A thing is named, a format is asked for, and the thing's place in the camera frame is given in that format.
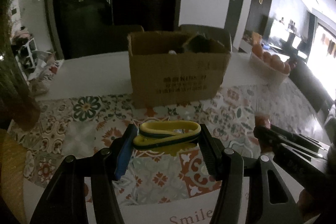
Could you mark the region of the white basket of oranges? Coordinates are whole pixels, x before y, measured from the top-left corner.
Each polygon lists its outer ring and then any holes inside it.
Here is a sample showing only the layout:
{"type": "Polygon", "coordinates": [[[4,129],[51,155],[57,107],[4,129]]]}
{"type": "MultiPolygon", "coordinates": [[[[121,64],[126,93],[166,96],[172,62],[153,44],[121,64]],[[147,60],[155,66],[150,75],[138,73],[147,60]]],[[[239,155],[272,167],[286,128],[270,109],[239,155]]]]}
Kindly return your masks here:
{"type": "Polygon", "coordinates": [[[277,54],[264,51],[261,44],[255,44],[249,58],[252,67],[268,81],[270,87],[278,88],[291,72],[290,65],[277,54]]]}

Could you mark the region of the dark chair at right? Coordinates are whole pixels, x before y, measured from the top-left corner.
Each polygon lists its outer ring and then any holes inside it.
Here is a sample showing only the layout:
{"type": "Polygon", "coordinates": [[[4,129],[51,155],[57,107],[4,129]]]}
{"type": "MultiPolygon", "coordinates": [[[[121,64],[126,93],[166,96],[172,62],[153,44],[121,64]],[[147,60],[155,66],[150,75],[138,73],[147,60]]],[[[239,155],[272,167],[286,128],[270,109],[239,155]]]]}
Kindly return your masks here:
{"type": "Polygon", "coordinates": [[[296,62],[296,66],[291,70],[289,78],[306,97],[316,112],[319,112],[319,110],[328,112],[331,109],[334,101],[318,78],[314,76],[302,60],[296,62]]]}

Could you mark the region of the patterned floral tablecloth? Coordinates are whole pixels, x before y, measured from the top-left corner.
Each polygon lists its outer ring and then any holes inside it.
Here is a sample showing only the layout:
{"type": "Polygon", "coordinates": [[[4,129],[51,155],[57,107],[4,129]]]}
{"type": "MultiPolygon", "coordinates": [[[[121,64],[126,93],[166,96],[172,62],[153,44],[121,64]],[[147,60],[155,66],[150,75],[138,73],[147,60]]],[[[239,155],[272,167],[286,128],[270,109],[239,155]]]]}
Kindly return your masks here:
{"type": "Polygon", "coordinates": [[[38,102],[26,152],[29,223],[326,223],[335,173],[288,75],[232,57],[215,96],[139,107],[130,94],[38,102]]]}

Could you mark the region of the brown cardboard box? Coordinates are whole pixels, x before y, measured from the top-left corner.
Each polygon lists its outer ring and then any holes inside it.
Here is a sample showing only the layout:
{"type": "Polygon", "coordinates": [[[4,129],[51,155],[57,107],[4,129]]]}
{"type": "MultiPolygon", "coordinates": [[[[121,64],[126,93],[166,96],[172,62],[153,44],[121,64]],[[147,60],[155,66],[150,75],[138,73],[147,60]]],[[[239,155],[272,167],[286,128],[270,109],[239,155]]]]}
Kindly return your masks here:
{"type": "Polygon", "coordinates": [[[132,32],[127,39],[138,109],[213,98],[231,58],[220,42],[185,32],[132,32]]]}

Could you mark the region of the white tv cabinet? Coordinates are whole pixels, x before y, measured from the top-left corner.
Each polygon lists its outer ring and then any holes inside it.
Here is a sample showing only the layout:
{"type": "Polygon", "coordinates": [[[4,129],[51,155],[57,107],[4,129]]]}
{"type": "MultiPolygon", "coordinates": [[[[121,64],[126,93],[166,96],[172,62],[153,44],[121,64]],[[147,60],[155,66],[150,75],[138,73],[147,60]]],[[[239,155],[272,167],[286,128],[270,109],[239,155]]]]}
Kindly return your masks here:
{"type": "Polygon", "coordinates": [[[254,40],[241,39],[239,50],[245,53],[262,52],[263,48],[262,48],[261,42],[262,42],[262,38],[257,38],[254,40]]]}

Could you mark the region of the brown wooden coaster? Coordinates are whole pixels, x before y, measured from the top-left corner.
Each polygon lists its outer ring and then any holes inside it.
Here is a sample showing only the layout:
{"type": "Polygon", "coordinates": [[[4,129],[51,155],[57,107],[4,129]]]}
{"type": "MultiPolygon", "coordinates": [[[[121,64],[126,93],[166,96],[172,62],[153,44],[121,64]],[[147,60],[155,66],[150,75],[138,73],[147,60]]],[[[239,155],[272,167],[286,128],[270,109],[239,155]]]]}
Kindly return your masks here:
{"type": "Polygon", "coordinates": [[[1,129],[1,223],[27,223],[23,203],[26,149],[1,129]]]}

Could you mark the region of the glass vase with dried flowers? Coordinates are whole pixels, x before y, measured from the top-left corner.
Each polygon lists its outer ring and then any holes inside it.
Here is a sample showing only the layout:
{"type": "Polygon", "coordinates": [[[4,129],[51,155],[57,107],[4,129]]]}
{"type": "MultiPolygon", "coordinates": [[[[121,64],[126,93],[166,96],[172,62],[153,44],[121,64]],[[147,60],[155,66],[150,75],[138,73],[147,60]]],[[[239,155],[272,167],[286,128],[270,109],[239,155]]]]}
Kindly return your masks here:
{"type": "Polygon", "coordinates": [[[40,116],[10,44],[11,0],[1,0],[1,121],[12,119],[23,131],[30,131],[40,116]]]}

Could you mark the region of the mickey plush toy in box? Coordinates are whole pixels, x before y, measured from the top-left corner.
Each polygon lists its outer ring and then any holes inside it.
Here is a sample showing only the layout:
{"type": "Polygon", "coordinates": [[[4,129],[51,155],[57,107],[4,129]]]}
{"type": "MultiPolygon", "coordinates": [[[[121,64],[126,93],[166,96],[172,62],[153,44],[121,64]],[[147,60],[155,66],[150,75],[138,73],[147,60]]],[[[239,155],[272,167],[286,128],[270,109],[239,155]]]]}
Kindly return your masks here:
{"type": "Polygon", "coordinates": [[[171,54],[171,55],[176,55],[177,53],[176,53],[174,50],[170,50],[170,51],[169,51],[169,54],[171,54]]]}

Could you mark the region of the floral tissue pouch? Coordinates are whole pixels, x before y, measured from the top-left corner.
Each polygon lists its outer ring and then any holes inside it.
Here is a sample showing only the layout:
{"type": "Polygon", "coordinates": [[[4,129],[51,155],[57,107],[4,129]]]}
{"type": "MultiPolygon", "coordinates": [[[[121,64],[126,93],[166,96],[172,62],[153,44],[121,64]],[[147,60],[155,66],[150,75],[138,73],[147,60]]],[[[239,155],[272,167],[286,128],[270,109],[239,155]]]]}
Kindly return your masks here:
{"type": "Polygon", "coordinates": [[[30,80],[29,88],[33,97],[47,94],[50,91],[51,84],[62,67],[64,60],[54,60],[46,64],[39,75],[30,80]]]}

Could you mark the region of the dark chair behind table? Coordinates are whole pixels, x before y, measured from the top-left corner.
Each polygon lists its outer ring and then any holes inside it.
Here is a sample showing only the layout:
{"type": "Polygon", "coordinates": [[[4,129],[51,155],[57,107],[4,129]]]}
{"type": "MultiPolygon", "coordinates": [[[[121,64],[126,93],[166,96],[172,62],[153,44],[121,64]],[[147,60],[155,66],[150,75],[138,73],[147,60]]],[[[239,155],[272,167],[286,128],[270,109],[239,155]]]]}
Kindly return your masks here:
{"type": "Polygon", "coordinates": [[[232,51],[231,35],[229,31],[224,28],[196,24],[181,24],[179,30],[203,35],[205,38],[216,40],[224,45],[226,49],[232,51]]]}

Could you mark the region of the white shoe rack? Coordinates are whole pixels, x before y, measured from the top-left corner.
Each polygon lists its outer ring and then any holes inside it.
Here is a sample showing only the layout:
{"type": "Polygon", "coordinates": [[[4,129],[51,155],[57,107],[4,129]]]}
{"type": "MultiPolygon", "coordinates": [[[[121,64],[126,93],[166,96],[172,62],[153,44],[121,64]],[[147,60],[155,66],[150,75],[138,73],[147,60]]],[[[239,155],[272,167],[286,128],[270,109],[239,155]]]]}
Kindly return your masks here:
{"type": "Polygon", "coordinates": [[[27,40],[27,42],[21,46],[16,58],[19,66],[26,75],[33,73],[38,62],[35,38],[27,40]]]}

